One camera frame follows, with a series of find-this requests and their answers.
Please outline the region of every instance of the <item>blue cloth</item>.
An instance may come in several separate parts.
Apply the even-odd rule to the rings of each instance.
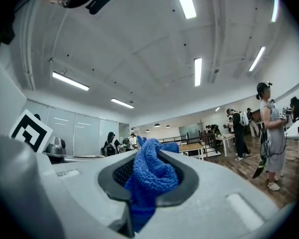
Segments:
[[[157,157],[159,150],[178,153],[175,142],[161,144],[156,139],[146,142],[138,136],[141,150],[134,159],[133,173],[125,184],[132,193],[132,224],[139,232],[155,212],[155,200],[158,196],[178,186],[175,169]]]

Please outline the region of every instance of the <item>white sneaker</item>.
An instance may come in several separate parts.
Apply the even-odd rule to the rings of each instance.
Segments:
[[[279,181],[279,178],[275,175],[275,182]]]
[[[243,160],[244,158],[243,157],[236,157],[235,161],[240,161],[240,160]]]
[[[268,188],[272,191],[277,191],[280,189],[280,187],[274,182],[272,184],[268,183]]]

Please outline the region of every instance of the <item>railing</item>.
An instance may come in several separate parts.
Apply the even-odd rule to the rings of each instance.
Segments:
[[[203,153],[206,154],[206,157],[208,157],[208,153],[211,152],[218,153],[218,146],[221,143],[221,141],[216,140],[215,134],[214,133],[202,134],[200,131],[198,133],[199,133],[199,137],[189,138],[189,135],[187,133],[186,135],[158,139],[158,141],[161,143],[176,142],[180,144],[191,144],[191,143],[199,142],[203,146]]]

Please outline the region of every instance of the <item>ceiling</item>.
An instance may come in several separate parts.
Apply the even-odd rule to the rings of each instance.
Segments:
[[[243,93],[278,39],[281,15],[270,22],[274,0],[193,3],[197,17],[185,19],[179,0],[111,0],[97,15],[36,1],[30,42],[35,89],[132,116],[159,105],[176,109],[180,100],[186,105],[202,95],[218,98],[219,89],[239,86]],[[249,73],[261,46],[266,53]],[[202,84],[194,87],[197,57],[203,58]],[[90,90],[53,79],[53,71],[65,71]],[[111,98],[133,101],[135,109]],[[193,112],[189,107],[184,114]]]

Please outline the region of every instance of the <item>gray dress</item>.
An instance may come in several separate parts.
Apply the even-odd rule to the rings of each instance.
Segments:
[[[263,108],[268,107],[271,110],[270,121],[279,120],[279,111],[270,103],[261,101],[260,111],[263,114]],[[267,129],[269,141],[269,157],[267,157],[266,170],[269,172],[280,172],[283,169],[285,161],[284,147],[286,145],[286,137],[283,127],[276,129]]]

